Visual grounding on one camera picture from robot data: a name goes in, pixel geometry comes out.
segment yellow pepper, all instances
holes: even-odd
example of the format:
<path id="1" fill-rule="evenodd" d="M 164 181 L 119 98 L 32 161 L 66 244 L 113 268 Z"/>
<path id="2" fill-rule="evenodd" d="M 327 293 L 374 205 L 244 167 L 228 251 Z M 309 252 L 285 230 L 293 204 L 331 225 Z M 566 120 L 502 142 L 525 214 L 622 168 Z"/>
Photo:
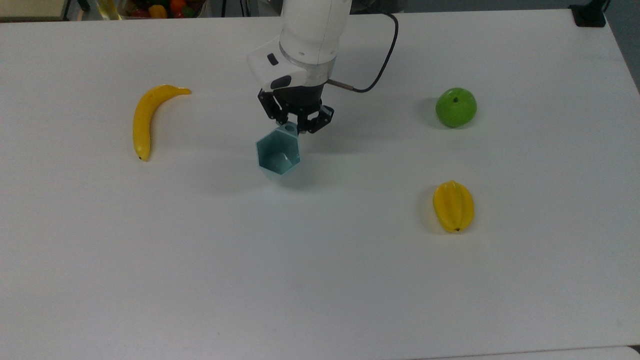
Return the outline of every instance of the yellow pepper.
<path id="1" fill-rule="evenodd" d="M 149 15 L 156 19 L 166 19 L 166 9 L 162 5 L 154 5 L 149 7 Z"/>

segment red pepper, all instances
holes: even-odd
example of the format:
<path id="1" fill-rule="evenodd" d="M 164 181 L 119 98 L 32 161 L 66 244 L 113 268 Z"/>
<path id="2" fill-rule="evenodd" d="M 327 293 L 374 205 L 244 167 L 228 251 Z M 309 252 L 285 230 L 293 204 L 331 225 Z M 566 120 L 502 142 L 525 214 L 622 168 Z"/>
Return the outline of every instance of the red pepper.
<path id="1" fill-rule="evenodd" d="M 182 8 L 185 6 L 187 6 L 187 2 L 185 0 L 171 0 L 171 4 L 169 5 L 169 7 L 171 8 L 173 17 L 175 17 L 175 14 L 181 13 Z"/>

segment floor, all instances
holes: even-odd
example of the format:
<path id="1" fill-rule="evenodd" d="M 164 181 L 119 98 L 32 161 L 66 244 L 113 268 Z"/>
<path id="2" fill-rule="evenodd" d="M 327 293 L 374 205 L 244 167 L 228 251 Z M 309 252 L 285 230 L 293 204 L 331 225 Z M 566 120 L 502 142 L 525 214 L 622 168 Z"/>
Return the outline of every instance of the floor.
<path id="1" fill-rule="evenodd" d="M 253 16 L 276 15 L 266 5 L 267 0 L 251 0 Z M 561 9 L 570 4 L 586 4 L 588 0 L 404 0 L 405 12 L 459 12 L 486 10 Z M 206 16 L 219 17 L 223 0 L 209 0 Z M 227 0 L 227 17 L 240 17 L 243 13 L 240 0 Z M 627 62 L 636 88 L 640 91 L 640 0 L 611 0 L 607 20 L 618 41 L 620 51 Z M 96 11 L 83 13 L 76 0 L 71 0 L 68 12 L 71 20 L 99 20 Z"/>

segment black stand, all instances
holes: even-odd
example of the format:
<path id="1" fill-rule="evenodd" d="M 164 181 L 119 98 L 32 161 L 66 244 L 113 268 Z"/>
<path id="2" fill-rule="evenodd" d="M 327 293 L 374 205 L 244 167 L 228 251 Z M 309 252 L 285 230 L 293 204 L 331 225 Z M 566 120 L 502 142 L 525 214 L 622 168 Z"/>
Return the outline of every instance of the black stand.
<path id="1" fill-rule="evenodd" d="M 570 5 L 573 13 L 573 21 L 581 28 L 604 28 L 607 21 L 604 19 L 602 6 L 607 0 L 592 0 L 588 5 Z"/>

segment black cable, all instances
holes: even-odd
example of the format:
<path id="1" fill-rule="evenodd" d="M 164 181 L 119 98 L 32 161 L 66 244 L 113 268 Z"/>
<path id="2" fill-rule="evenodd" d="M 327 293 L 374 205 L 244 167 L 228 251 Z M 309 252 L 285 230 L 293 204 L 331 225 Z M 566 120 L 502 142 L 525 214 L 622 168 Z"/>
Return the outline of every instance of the black cable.
<path id="1" fill-rule="evenodd" d="M 385 62 L 382 63 L 382 67 L 380 68 L 380 72 L 378 73 L 378 76 L 376 76 L 376 79 L 373 81 L 373 83 L 371 83 L 371 85 L 369 85 L 369 87 L 364 88 L 364 89 L 358 89 L 358 88 L 355 88 L 355 87 L 353 87 L 351 85 L 347 85 L 345 83 L 341 83 L 339 81 L 334 81 L 334 80 L 331 80 L 331 79 L 329 79 L 327 81 L 327 83 L 329 85 L 334 85 L 334 86 L 337 86 L 337 87 L 341 87 L 341 88 L 346 89 L 346 90 L 351 90 L 351 91 L 354 91 L 354 92 L 364 93 L 364 92 L 368 92 L 369 90 L 373 89 L 373 87 L 376 86 L 376 84 L 378 83 L 378 80 L 380 80 L 380 77 L 382 77 L 382 73 L 385 71 L 385 68 L 387 67 L 387 63 L 389 62 L 389 58 L 391 57 L 391 53 L 393 53 L 394 47 L 396 46 L 396 40 L 398 39 L 398 31 L 399 31 L 400 26 L 398 24 L 398 19 L 393 14 L 388 13 L 388 12 L 383 12 L 383 11 L 380 11 L 380 10 L 372 9 L 371 7 L 369 7 L 368 5 L 364 4 L 363 2 L 361 2 L 359 0 L 358 0 L 358 2 L 363 4 L 367 9 L 369 9 L 371 11 L 374 11 L 374 12 L 379 12 L 379 13 L 381 13 L 383 15 L 386 15 L 386 16 L 390 17 L 394 21 L 394 26 L 395 26 L 394 39 L 391 41 L 391 46 L 389 47 L 389 52 L 387 53 L 387 57 L 385 58 Z"/>

